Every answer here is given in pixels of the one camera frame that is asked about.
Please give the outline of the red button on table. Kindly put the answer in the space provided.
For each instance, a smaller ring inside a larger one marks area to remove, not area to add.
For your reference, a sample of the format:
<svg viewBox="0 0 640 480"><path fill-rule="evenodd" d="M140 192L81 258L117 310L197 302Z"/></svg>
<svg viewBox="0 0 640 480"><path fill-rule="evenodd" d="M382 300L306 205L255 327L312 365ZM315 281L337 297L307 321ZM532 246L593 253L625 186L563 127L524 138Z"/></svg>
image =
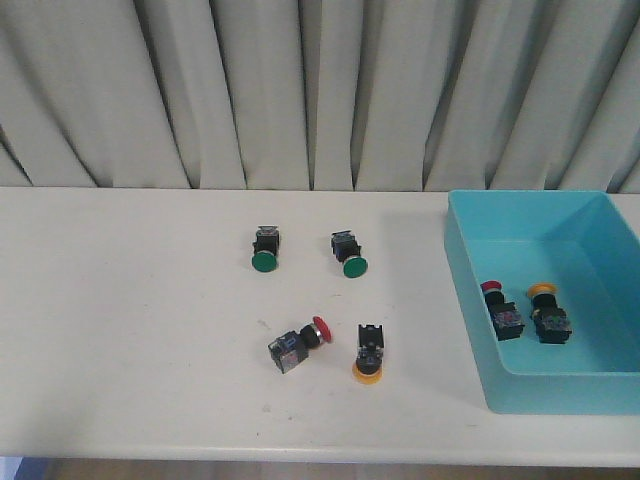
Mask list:
<svg viewBox="0 0 640 480"><path fill-rule="evenodd" d="M277 369L286 374L309 357L309 352L332 342L332 332L320 316L299 331L288 331L268 344L269 354Z"/></svg>

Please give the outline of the left green push button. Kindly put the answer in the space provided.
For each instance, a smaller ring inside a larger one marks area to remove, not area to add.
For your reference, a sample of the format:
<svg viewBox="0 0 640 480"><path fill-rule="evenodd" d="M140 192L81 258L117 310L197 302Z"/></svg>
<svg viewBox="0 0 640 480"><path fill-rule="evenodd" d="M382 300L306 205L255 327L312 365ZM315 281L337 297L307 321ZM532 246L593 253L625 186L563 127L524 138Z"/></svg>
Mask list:
<svg viewBox="0 0 640 480"><path fill-rule="evenodd" d="M278 267L280 232L277 226L259 226L253 242L251 265L261 273L274 271Z"/></svg>

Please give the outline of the yellow button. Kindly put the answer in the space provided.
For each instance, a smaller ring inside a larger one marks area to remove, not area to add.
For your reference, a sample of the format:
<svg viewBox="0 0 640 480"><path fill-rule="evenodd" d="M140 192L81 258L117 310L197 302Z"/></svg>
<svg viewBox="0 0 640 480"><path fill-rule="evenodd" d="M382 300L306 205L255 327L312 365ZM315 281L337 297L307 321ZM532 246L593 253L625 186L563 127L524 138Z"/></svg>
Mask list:
<svg viewBox="0 0 640 480"><path fill-rule="evenodd" d="M358 382L373 385L382 378L384 347L381 325L358 325L358 347L352 366L352 373Z"/></svg>
<svg viewBox="0 0 640 480"><path fill-rule="evenodd" d="M557 292L557 286L548 282L533 284L527 290L532 305L530 318L543 344L565 344L573 333L567 312L558 306Z"/></svg>

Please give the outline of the grey curtain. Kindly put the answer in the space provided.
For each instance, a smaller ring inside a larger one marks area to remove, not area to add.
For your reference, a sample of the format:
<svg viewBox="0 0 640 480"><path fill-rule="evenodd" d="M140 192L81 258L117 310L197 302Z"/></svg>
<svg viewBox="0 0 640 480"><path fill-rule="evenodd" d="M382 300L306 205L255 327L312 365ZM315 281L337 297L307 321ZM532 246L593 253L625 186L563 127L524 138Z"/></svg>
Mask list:
<svg viewBox="0 0 640 480"><path fill-rule="evenodd" d="M635 1L5 1L5 186L639 189Z"/></svg>

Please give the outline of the green push button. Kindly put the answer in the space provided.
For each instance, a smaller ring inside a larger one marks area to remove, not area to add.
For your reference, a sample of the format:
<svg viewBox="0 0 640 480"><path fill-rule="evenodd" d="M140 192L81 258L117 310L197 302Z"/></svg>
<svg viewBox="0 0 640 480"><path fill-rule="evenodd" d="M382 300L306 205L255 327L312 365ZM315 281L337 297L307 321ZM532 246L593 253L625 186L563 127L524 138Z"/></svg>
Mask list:
<svg viewBox="0 0 640 480"><path fill-rule="evenodd" d="M259 226L253 242L251 265L261 273L274 271L278 267L280 232L277 226Z"/></svg>
<svg viewBox="0 0 640 480"><path fill-rule="evenodd" d="M334 232L331 235L331 249L345 277L354 279L367 272L368 262L361 255L361 245L350 230Z"/></svg>

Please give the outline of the right green push button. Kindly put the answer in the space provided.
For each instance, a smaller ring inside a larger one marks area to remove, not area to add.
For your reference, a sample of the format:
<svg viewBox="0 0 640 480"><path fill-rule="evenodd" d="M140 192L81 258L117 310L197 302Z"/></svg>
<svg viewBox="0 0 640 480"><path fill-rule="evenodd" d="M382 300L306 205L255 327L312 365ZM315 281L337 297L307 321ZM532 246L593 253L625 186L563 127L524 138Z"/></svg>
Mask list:
<svg viewBox="0 0 640 480"><path fill-rule="evenodd" d="M354 279L367 272L368 262L361 255L361 245L350 230L334 232L331 235L331 249L345 277Z"/></svg>

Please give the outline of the red button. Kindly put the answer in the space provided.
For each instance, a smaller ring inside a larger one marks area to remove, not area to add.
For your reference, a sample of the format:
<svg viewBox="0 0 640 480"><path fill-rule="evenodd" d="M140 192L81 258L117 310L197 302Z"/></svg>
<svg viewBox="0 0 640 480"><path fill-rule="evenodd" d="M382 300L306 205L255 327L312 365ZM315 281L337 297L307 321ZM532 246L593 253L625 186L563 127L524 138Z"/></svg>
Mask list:
<svg viewBox="0 0 640 480"><path fill-rule="evenodd" d="M332 342L332 332L320 316L299 331L288 331L268 344L269 354L277 369L286 374L309 357L309 352Z"/></svg>
<svg viewBox="0 0 640 480"><path fill-rule="evenodd" d="M499 341L519 338L525 327L522 316L514 302L508 302L497 280L488 280L480 285L485 305Z"/></svg>

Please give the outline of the yellow button on table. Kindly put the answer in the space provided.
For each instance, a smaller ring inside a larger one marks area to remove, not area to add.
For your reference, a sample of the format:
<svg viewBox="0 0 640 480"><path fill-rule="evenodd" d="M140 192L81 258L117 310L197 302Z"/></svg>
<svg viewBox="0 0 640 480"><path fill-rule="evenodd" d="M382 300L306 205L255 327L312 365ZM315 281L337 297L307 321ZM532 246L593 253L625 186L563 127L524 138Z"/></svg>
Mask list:
<svg viewBox="0 0 640 480"><path fill-rule="evenodd" d="M352 366L352 373L358 382L373 385L382 378L384 347L381 325L358 325L358 347Z"/></svg>

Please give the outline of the light blue plastic box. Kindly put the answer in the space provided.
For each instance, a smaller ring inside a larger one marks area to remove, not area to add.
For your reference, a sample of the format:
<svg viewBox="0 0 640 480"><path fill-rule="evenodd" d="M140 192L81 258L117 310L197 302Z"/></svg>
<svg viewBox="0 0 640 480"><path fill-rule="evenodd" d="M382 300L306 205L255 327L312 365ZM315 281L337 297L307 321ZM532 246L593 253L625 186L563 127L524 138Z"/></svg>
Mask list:
<svg viewBox="0 0 640 480"><path fill-rule="evenodd" d="M488 407L639 411L639 241L599 191L448 196L444 246Z"/></svg>

